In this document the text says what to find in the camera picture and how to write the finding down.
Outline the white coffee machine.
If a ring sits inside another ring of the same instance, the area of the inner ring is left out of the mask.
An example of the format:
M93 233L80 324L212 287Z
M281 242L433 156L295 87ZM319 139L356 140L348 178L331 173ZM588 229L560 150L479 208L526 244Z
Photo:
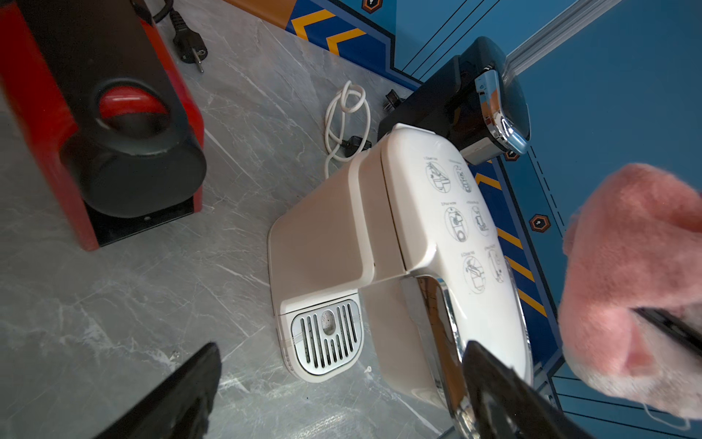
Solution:
M447 139L395 125L278 219L268 237L284 363L306 382L348 371L371 337L385 381L478 435L464 351L525 382L533 360L497 227Z

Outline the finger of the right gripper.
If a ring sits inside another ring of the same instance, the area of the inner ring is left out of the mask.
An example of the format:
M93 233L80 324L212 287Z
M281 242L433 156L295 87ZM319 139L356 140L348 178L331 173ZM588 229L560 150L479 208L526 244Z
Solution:
M701 334L691 325L659 308L640 307L634 309L634 312L681 347L698 357L701 356Z

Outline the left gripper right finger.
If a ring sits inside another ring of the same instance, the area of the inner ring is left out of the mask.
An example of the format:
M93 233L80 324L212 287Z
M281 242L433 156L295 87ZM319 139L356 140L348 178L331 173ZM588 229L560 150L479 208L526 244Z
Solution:
M464 379L481 438L589 438L477 341L467 344Z

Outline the pink towel cloth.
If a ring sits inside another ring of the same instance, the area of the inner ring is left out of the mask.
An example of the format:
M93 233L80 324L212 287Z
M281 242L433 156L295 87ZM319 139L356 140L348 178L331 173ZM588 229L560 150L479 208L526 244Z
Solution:
M605 395L701 417L701 358L641 310L701 328L701 195L663 169L630 164L572 216L559 331L575 375Z

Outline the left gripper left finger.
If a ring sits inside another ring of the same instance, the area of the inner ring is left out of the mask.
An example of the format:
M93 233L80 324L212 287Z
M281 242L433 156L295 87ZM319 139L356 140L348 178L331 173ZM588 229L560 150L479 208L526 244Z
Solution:
M214 342L206 344L97 437L205 437L221 368L219 347Z

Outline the red Nespresso coffee machine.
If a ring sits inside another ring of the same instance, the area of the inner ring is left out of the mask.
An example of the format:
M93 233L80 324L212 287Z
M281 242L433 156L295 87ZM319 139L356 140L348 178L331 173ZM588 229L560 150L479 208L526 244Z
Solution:
M177 62L207 55L170 1L2 3L1 89L84 250L201 210L205 127Z

